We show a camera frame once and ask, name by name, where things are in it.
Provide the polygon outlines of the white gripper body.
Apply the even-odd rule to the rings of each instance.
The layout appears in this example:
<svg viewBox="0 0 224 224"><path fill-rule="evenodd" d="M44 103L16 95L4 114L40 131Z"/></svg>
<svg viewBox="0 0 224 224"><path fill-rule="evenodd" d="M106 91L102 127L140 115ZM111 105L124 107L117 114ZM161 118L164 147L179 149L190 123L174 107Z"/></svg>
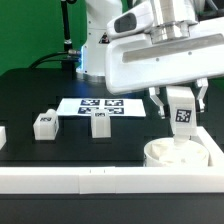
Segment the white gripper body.
<svg viewBox="0 0 224 224"><path fill-rule="evenodd" d="M144 1L107 24L107 89L127 93L224 75L224 16L197 1Z"/></svg>

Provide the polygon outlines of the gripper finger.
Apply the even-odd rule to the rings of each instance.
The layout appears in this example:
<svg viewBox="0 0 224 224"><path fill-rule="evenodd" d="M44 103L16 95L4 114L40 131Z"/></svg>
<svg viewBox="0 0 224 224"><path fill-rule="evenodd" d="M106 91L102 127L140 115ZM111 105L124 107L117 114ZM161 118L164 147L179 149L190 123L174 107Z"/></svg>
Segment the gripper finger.
<svg viewBox="0 0 224 224"><path fill-rule="evenodd" d="M203 112L205 110L204 97L208 89L208 79L201 78L196 80L196 88L198 89L198 94L196 97L196 106L198 112Z"/></svg>
<svg viewBox="0 0 224 224"><path fill-rule="evenodd" d="M149 95L150 99L154 102L154 104L158 107L158 114L161 118L165 117L164 104L159 98L160 88L159 87L150 87Z"/></svg>

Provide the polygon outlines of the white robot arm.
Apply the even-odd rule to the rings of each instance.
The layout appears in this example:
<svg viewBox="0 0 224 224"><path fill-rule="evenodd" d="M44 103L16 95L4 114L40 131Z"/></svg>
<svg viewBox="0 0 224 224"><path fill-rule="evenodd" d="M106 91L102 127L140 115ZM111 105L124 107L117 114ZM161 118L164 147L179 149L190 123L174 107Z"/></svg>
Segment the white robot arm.
<svg viewBox="0 0 224 224"><path fill-rule="evenodd" d="M212 0L135 0L123 13L118 0L86 0L86 43L77 72L102 78L113 94L147 89L158 98L161 87L196 82L199 109L207 80L224 75L224 16L199 21Z"/></svg>

